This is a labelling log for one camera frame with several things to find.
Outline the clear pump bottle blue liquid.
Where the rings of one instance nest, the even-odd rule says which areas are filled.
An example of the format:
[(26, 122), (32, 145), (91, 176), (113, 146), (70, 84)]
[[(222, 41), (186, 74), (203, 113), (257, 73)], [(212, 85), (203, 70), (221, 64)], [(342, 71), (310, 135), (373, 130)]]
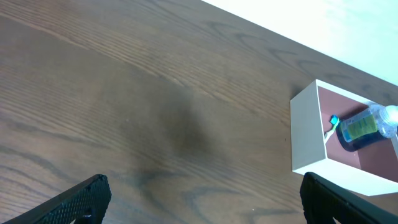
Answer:
[(397, 133), (397, 106), (370, 105), (362, 112), (341, 120), (336, 135), (349, 152), (360, 150), (378, 141), (392, 139)]

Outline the white box with pink interior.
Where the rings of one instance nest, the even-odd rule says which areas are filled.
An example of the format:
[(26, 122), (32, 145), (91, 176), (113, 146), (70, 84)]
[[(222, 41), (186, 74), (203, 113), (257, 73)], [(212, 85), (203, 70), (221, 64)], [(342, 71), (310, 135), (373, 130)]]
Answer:
[(292, 170), (314, 172), (342, 188), (366, 196), (397, 192), (397, 138), (356, 152), (341, 146), (338, 136), (324, 134), (333, 115), (349, 117), (373, 102), (321, 80), (313, 81), (290, 101)]

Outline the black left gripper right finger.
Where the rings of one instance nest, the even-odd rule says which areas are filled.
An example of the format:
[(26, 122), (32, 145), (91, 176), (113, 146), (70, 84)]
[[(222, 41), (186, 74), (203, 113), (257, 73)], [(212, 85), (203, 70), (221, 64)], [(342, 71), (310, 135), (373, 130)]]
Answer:
[(300, 187), (303, 213), (308, 224), (390, 224), (397, 216), (358, 197), (346, 189), (307, 172)]

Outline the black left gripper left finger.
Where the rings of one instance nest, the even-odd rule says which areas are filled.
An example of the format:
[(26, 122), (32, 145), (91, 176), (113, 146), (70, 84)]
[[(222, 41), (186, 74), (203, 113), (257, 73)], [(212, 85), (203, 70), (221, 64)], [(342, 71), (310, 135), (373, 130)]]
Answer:
[(101, 224), (111, 201), (108, 178), (96, 174), (38, 205), (8, 224)]

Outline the green white toothbrush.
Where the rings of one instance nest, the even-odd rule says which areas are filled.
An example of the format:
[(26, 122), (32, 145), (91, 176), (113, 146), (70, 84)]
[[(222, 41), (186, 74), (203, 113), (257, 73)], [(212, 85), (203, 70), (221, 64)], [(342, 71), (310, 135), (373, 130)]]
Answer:
[(330, 118), (330, 124), (332, 125), (331, 129), (327, 132), (324, 133), (324, 143), (326, 144), (328, 142), (328, 140), (330, 139), (330, 137), (335, 133), (335, 130), (337, 128), (337, 126), (340, 123), (340, 119), (339, 117), (337, 117), (337, 115), (332, 115)]

